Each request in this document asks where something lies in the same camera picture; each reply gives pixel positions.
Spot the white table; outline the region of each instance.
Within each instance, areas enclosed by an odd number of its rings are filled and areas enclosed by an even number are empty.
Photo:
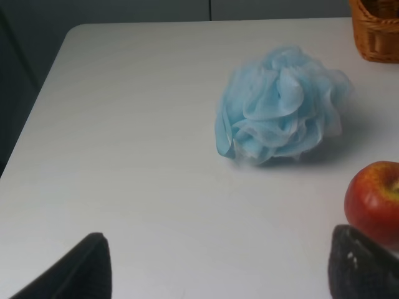
[[[314,160],[237,168],[216,152],[217,101],[281,44],[352,79],[350,121]],[[0,297],[100,231],[115,299],[330,298],[347,185],[399,159],[398,83],[360,58],[350,19],[76,27],[0,180]]]

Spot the wall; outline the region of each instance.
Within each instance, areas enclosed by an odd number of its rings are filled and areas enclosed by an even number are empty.
[[[349,0],[211,0],[212,20],[349,17]]]

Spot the apple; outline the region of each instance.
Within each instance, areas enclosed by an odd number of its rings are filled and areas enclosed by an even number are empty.
[[[348,222],[374,241],[399,248],[399,163],[380,161],[359,171],[345,195]]]

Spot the wicker basket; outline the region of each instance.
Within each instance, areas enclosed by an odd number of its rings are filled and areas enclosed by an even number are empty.
[[[350,0],[355,42],[369,61],[399,63],[399,0]]]

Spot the gray background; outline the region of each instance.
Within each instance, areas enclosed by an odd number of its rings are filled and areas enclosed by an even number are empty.
[[[66,33],[75,26],[350,15],[348,0],[0,0],[0,9],[9,28],[0,28],[0,174]]]
[[[211,0],[214,21],[349,17],[349,0]]]

